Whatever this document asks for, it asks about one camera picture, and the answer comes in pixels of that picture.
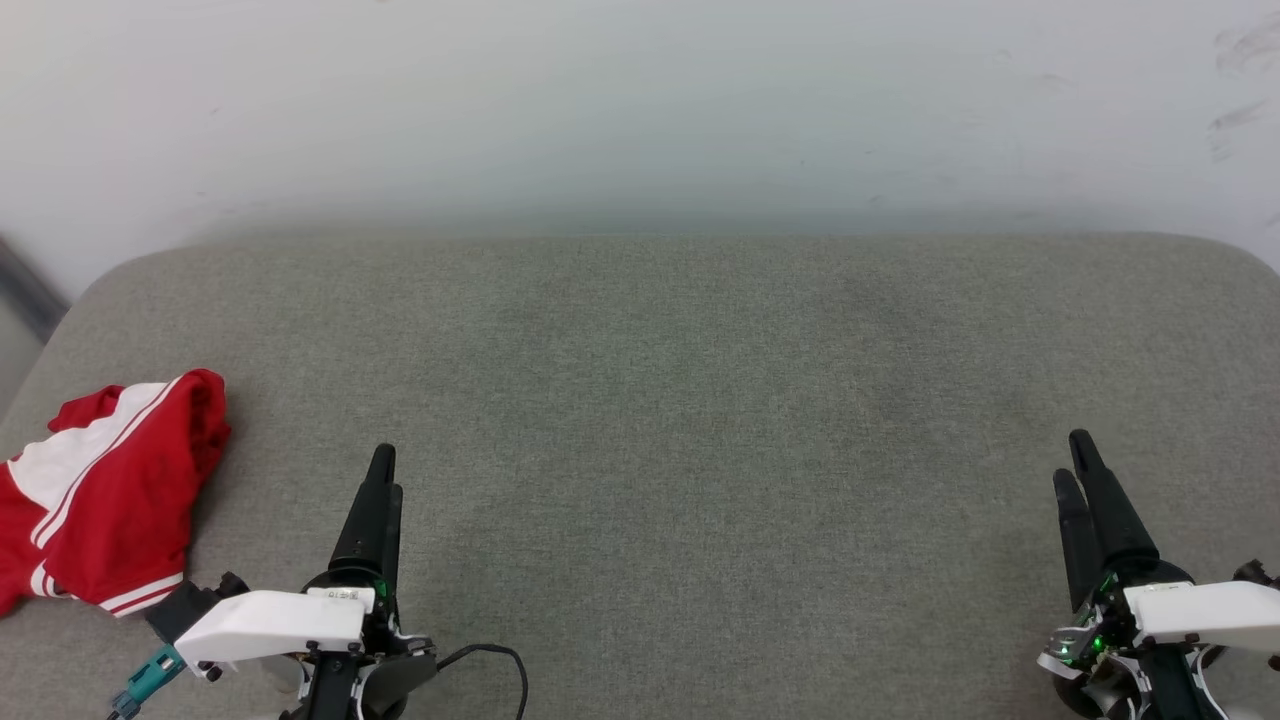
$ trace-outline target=cable connector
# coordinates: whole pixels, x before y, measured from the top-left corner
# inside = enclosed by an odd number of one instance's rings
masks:
[[[183,662],[178,651],[172,644],[164,646],[151,656],[146,665],[133,673],[128,689],[111,701],[114,714],[120,720],[132,720],[142,710],[142,703],[156,691],[168,685],[169,680],[177,678],[184,667],[187,664]]]

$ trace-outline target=folded clothing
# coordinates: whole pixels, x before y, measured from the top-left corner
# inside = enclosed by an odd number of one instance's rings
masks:
[[[183,579],[191,506],[230,434],[223,378],[110,386],[63,405],[54,436],[0,468],[0,615],[23,596],[115,616]]]

